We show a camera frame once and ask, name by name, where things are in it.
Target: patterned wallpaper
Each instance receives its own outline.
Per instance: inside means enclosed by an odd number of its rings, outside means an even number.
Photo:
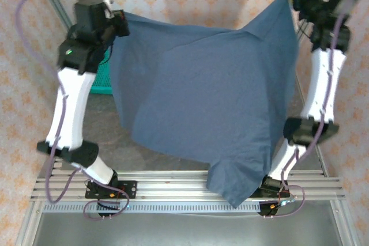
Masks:
[[[29,196],[45,160],[36,142],[46,137],[56,83],[20,44],[14,28],[19,0],[0,0],[0,245],[14,245]],[[48,0],[31,0],[22,22],[33,48],[56,63],[65,30]]]
[[[0,22],[0,83],[3,93],[1,94],[1,117],[0,122],[0,155],[3,167],[0,171],[0,205],[4,207],[0,211],[0,241],[5,241],[5,245],[13,245],[18,229],[21,225],[27,199],[31,194],[37,173],[45,157],[35,151],[35,142],[47,135],[51,124],[53,106],[55,103],[56,83],[47,76],[40,66],[25,53],[19,44],[19,39],[13,28],[13,12],[18,0],[0,0],[3,18]],[[150,17],[155,20],[166,21],[176,24],[199,24],[209,27],[238,28],[248,23],[261,10],[267,7],[273,0],[115,0],[114,9],[124,8],[128,12]],[[62,0],[67,12],[73,17],[72,8],[74,0]],[[361,25],[364,24],[364,14],[368,15],[367,7],[362,4],[360,10],[357,9]],[[41,51],[50,62],[55,63],[58,44],[63,40],[64,30],[55,14],[51,11],[47,0],[33,0],[25,6],[23,22],[25,33],[31,39],[35,50]],[[363,29],[357,28],[357,38],[352,44],[354,49],[364,49],[368,34],[364,34]],[[308,51],[310,46],[303,46],[301,57],[304,63],[299,63],[299,77],[306,90],[309,79],[310,60]],[[348,191],[364,188],[364,182],[368,182],[368,172],[357,171],[353,174],[353,167],[359,165],[361,161],[367,161],[364,148],[362,154],[357,149],[363,147],[358,139],[364,138],[367,131],[366,109],[369,104],[364,103],[364,98],[357,97],[359,93],[366,93],[367,81],[364,80],[364,71],[368,70],[368,64],[364,60],[365,53],[362,52],[362,62],[353,63],[349,57],[347,64],[362,71],[345,67],[344,75],[340,86],[346,88],[349,96],[344,97],[344,92],[340,89],[337,109],[337,121],[342,125],[350,125],[342,130],[340,135],[328,145],[324,150],[333,157],[330,170],[333,174],[346,176],[345,187]],[[361,124],[362,128],[357,128],[354,124]],[[354,147],[340,147],[345,139],[354,143]],[[355,161],[347,161],[349,153],[355,153]],[[356,214],[359,214],[360,207],[366,207],[368,200],[359,196],[353,198]],[[9,215],[6,208],[13,208],[16,204],[16,212]],[[364,216],[356,217],[357,227],[361,234],[366,233],[366,222]]]
[[[340,132],[322,144],[332,176],[343,177],[344,189],[363,245],[369,245],[369,2],[360,0],[347,23],[352,31],[347,60],[339,80],[335,121]],[[309,40],[300,50],[298,78],[306,96],[311,73]]]

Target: blue fabric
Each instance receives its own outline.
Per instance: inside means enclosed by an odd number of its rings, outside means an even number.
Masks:
[[[210,163],[207,188],[240,205],[270,170],[293,96],[288,0],[239,30],[126,17],[131,35],[110,59],[122,126],[149,149]]]

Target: green basket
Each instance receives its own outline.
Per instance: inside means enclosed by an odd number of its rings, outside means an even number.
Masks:
[[[94,83],[92,84],[90,93],[96,94],[112,94],[110,86],[110,75],[109,75],[109,59],[110,51],[105,52],[104,60],[101,62],[96,74]]]

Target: purple cable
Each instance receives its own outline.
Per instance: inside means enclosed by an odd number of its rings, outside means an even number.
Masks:
[[[347,0],[345,2],[345,6],[343,7],[342,11],[349,10],[348,9],[349,7],[350,7],[350,0]],[[305,203],[306,195],[305,195],[304,188],[302,188],[301,186],[297,186],[297,185],[288,186],[285,183],[285,180],[284,180],[284,172],[287,170],[287,168],[289,167],[289,165],[291,164],[291,162],[293,161],[294,158],[301,161],[304,158],[306,158],[308,155],[310,155],[312,153],[313,148],[315,148],[315,146],[317,145],[318,140],[319,140],[319,138],[322,134],[323,127],[324,127],[324,115],[325,115],[324,113],[325,113],[325,110],[327,108],[328,99],[329,99],[329,96],[330,96],[330,90],[332,88],[332,74],[331,74],[331,72],[333,72],[333,65],[334,65],[333,64],[333,57],[334,57],[333,51],[334,51],[334,49],[336,48],[336,45],[337,45],[338,35],[340,33],[340,28],[341,28],[342,22],[344,20],[344,17],[345,17],[345,13],[344,12],[340,13],[338,18],[336,19],[336,22],[335,22],[334,28],[333,28],[333,37],[332,37],[332,43],[330,44],[330,53],[329,53],[329,71],[327,71],[327,74],[328,74],[327,90],[326,90],[326,93],[325,93],[325,97],[324,97],[324,101],[323,101],[323,107],[322,107],[322,110],[321,110],[321,122],[319,124],[318,129],[317,129],[317,132],[315,133],[314,139],[312,140],[312,142],[310,143],[310,145],[306,149],[305,153],[301,155],[301,157],[299,157],[299,149],[298,148],[295,149],[294,154],[289,159],[289,161],[287,162],[285,167],[283,167],[282,173],[281,173],[281,181],[282,181],[283,186],[286,189],[289,189],[291,187],[301,189],[301,192],[302,192],[301,204],[296,210],[294,210],[290,213],[282,214],[282,215],[275,215],[275,216],[267,216],[265,218],[286,217],[286,216],[289,216],[289,215],[292,215],[292,214],[296,214],[298,211],[300,211],[302,209],[302,207]]]
[[[24,3],[26,3],[27,0],[21,0],[18,5],[17,5],[17,8],[16,8],[16,12],[15,12],[15,24],[16,24],[16,30],[18,32],[18,35],[23,43],[23,46],[25,47],[25,49],[36,59],[38,60],[41,65],[46,69],[48,70],[59,82],[59,88],[61,90],[61,93],[62,93],[62,96],[63,96],[63,101],[62,101],[62,113],[61,113],[61,117],[60,117],[60,121],[59,121],[59,124],[58,124],[58,128],[57,128],[57,132],[55,134],[55,141],[52,145],[52,148],[51,148],[51,153],[50,153],[50,158],[49,158],[49,162],[48,162],[48,166],[47,166],[47,172],[46,172],[46,180],[45,180],[45,191],[46,191],[46,197],[48,199],[48,201],[52,204],[56,204],[58,203],[62,198],[63,196],[65,195],[69,185],[70,185],[70,182],[73,178],[73,176],[78,172],[80,171],[81,169],[80,168],[77,168],[76,170],[74,170],[72,172],[72,174],[70,175],[70,177],[68,178],[68,181],[65,185],[65,188],[63,189],[62,193],[60,194],[59,197],[57,197],[56,200],[53,200],[52,197],[51,197],[51,194],[50,194],[50,176],[51,176],[51,171],[52,171],[52,166],[54,164],[54,157],[55,157],[55,151],[57,149],[57,145],[58,145],[58,141],[60,140],[60,133],[61,133],[61,130],[62,130],[62,126],[63,126],[63,122],[64,122],[64,118],[65,118],[65,113],[66,113],[66,105],[67,105],[67,97],[68,95],[66,95],[66,92],[65,92],[65,88],[63,86],[63,83],[61,82],[61,80],[59,79],[58,77],[58,72],[51,66],[49,65],[49,63],[46,62],[46,60],[42,57],[42,55],[40,55],[39,53],[35,52],[31,46],[31,44],[29,43],[29,41],[27,40],[27,38],[25,37],[24,35],[24,32],[23,32],[23,29],[22,29],[22,23],[21,23],[21,17],[20,17],[20,12],[21,12],[21,9],[24,5]],[[110,187],[110,186],[107,186],[105,184],[101,184],[99,183],[98,181],[94,180],[93,178],[91,178],[89,176],[89,178],[91,180],[93,180],[95,183],[97,183],[98,185],[102,186],[102,187],[105,187],[105,188],[108,188],[110,190],[114,190],[114,191],[118,191],[120,192],[121,194],[123,194],[124,196],[127,197],[127,203],[126,203],[126,206],[120,210],[119,212],[117,212],[116,214],[114,214],[113,216],[116,216],[118,214],[120,214],[121,212],[123,212],[123,210],[128,206],[129,204],[129,197],[128,197],[128,194],[125,193],[124,191],[120,190],[120,189],[117,189],[117,188],[114,188],[114,187]],[[88,219],[92,219],[94,221],[96,221],[96,219],[100,220],[100,218],[89,218],[87,215],[86,215],[86,207],[87,205],[89,205],[90,203],[93,203],[93,202],[103,202],[103,203],[112,203],[112,202],[109,202],[109,201],[99,201],[99,200],[96,200],[96,201],[90,201],[86,204],[85,208],[84,208],[84,215],[85,217],[87,217]]]

